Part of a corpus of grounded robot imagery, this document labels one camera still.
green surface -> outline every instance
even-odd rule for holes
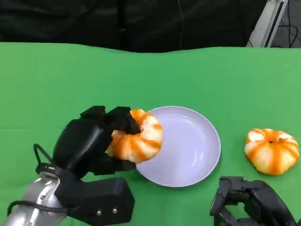
[[[37,175],[32,144],[49,153],[63,127],[92,105],[150,110],[192,108],[219,132],[222,155],[203,182],[158,186],[122,173],[136,199],[132,226],[210,226],[219,177],[262,179],[300,215],[301,163],[278,177],[258,173],[244,154],[252,128],[281,129],[301,141],[301,49],[207,48],[134,54],[62,44],[0,44],[0,222]],[[98,179],[88,175],[87,179]],[[231,208],[236,216],[243,211]],[[67,219],[63,226],[84,225]]]

black backdrop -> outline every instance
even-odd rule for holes
[[[133,52],[245,46],[265,0],[0,0],[0,41]]]

orange and white pumpkin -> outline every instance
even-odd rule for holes
[[[246,137],[245,154],[259,172],[281,175],[299,159],[299,147],[282,131],[253,129]]]
[[[163,129],[152,114],[142,109],[131,110],[130,113],[140,126],[140,133],[132,135],[124,131],[113,131],[113,141],[107,153],[115,158],[141,163],[155,157],[161,149]]]

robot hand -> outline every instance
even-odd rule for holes
[[[104,106],[94,106],[66,126],[53,158],[35,144],[40,177],[27,188],[23,200],[10,204],[4,226],[56,226],[66,216],[100,226],[130,221],[135,200],[125,179],[81,180],[88,172],[107,175],[136,168],[105,152],[116,129],[140,132],[130,108],[116,107],[106,113]],[[41,162],[38,150],[50,163]]]
[[[225,205],[244,203],[245,212],[251,217],[238,219]],[[211,205],[210,215],[214,225],[229,226],[301,226],[295,222],[287,206],[276,192],[263,181],[245,181],[243,177],[221,177],[220,186]]]

white plate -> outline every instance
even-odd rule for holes
[[[184,107],[165,106],[149,111],[162,124],[164,141],[151,160],[137,165],[148,180],[168,187],[184,187],[205,179],[221,154],[214,126],[201,114]]]

